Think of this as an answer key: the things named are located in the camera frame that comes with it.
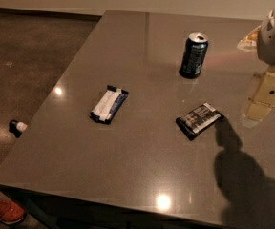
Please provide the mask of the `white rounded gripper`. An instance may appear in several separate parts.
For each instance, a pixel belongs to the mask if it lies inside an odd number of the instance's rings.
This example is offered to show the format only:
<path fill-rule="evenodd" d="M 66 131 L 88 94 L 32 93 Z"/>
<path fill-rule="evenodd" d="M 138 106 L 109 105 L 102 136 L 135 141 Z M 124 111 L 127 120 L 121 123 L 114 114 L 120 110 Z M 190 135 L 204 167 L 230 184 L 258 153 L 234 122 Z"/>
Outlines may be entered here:
<path fill-rule="evenodd" d="M 258 57 L 268 65 L 275 65 L 275 7 L 267 18 L 237 45 L 239 50 L 257 49 Z M 249 98 L 245 117 L 262 121 L 275 107 L 275 66 L 269 66 L 261 75 L 256 92 Z"/>

